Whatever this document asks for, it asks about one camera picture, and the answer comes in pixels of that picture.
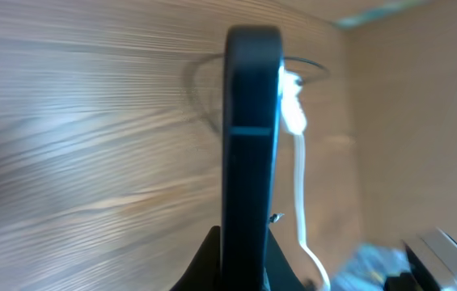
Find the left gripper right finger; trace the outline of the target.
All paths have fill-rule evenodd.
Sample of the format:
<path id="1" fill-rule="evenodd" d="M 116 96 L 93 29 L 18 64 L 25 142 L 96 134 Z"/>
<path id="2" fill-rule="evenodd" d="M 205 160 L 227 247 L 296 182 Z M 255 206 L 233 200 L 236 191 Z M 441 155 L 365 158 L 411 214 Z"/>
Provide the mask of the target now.
<path id="1" fill-rule="evenodd" d="M 306 290 L 296 277 L 271 230 L 269 230 L 266 247 L 266 275 L 270 291 Z"/>

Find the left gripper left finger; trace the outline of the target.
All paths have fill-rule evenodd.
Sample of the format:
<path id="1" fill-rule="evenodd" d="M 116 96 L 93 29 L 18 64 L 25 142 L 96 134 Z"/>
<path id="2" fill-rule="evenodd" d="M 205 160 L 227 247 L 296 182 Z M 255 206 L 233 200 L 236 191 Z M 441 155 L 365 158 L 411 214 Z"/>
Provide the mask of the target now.
<path id="1" fill-rule="evenodd" d="M 221 228 L 213 226 L 182 277 L 171 291 L 217 291 L 219 290 Z"/>

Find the Samsung Galaxy smartphone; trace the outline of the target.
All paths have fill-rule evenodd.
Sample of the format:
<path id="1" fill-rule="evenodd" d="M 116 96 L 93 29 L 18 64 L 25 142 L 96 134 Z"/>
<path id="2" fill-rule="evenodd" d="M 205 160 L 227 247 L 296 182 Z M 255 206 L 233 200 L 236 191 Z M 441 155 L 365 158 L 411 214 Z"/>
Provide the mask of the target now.
<path id="1" fill-rule="evenodd" d="M 229 29 L 222 114 L 223 290 L 260 290 L 264 286 L 282 65 L 277 27 Z"/>

